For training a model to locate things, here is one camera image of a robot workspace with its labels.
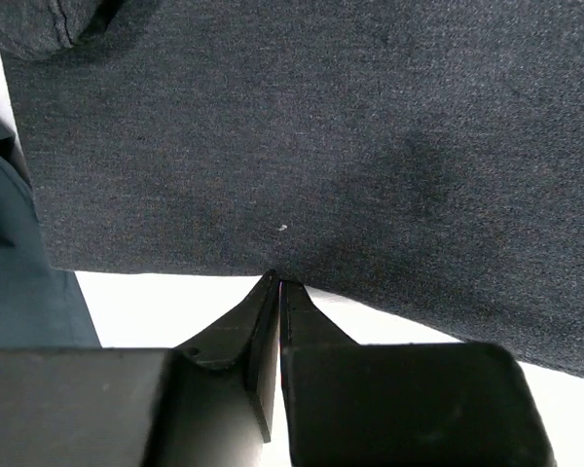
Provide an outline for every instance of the gray cloth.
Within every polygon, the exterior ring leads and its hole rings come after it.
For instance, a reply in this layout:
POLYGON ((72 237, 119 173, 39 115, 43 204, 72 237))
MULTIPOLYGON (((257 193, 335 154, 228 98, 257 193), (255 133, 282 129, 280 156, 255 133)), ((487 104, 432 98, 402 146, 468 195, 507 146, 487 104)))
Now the gray cloth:
POLYGON ((0 48, 27 59, 69 49, 102 3, 118 0, 0 0, 0 48))
POLYGON ((584 1, 128 1, 5 65, 54 265, 274 268, 584 377, 584 1))
POLYGON ((50 268, 30 188, 7 158, 0 154, 0 347, 99 346, 76 276, 50 268))

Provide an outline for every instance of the white surface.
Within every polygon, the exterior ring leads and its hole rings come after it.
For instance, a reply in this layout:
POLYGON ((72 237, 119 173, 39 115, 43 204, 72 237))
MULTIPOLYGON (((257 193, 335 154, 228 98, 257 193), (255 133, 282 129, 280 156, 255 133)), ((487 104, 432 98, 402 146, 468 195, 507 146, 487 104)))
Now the white surface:
MULTIPOLYGON (((0 118, 15 129, 1 61, 0 118)), ((90 272, 78 272, 78 278, 102 344, 116 347, 177 345, 236 305, 257 280, 90 272)), ((361 343, 454 340, 367 306, 310 292, 318 307, 361 343)), ((559 466, 584 467, 584 379, 532 365, 523 367, 559 466)), ((290 465, 280 390, 275 405, 274 441, 266 446, 263 465, 290 465)))

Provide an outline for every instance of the dark teal fabric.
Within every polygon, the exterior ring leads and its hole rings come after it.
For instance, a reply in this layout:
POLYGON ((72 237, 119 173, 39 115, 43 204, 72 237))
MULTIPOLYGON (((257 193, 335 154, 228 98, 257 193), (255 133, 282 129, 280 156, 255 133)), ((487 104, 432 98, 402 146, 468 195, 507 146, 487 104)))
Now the dark teal fabric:
MULTIPOLYGON (((13 147, 0 126, 0 152, 13 147)), ((0 154, 0 347, 99 346, 74 272, 48 264, 30 188, 0 154)))

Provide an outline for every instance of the white background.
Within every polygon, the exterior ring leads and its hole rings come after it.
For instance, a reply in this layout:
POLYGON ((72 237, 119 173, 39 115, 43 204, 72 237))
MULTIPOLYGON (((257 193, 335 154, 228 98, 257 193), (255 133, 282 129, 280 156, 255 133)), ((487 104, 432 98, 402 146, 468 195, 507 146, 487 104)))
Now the white background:
MULTIPOLYGON (((1 60, 0 118, 16 129, 1 60)), ((257 277, 91 272, 78 272, 78 278, 95 328, 107 347, 175 346, 230 310, 257 281, 257 277)), ((310 294, 320 309, 361 343, 454 341, 417 323, 341 297, 315 290, 310 294)), ((523 367, 559 466, 584 467, 584 379, 533 365, 523 367)), ((262 465, 290 465, 280 390, 274 441, 266 446, 262 465)))

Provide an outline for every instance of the dark gray fabric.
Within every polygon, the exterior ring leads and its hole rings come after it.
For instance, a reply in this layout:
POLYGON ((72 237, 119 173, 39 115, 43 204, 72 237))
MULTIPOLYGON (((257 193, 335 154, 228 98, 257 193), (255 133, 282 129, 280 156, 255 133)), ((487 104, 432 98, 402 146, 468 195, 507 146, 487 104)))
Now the dark gray fabric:
POLYGON ((50 268, 30 188, 0 155, 0 347, 73 345, 99 346, 76 275, 50 268))
POLYGON ((131 1, 5 64, 55 265, 275 268, 584 377, 584 1, 131 1))
POLYGON ((0 0, 0 48, 27 59, 69 49, 104 1, 0 0))

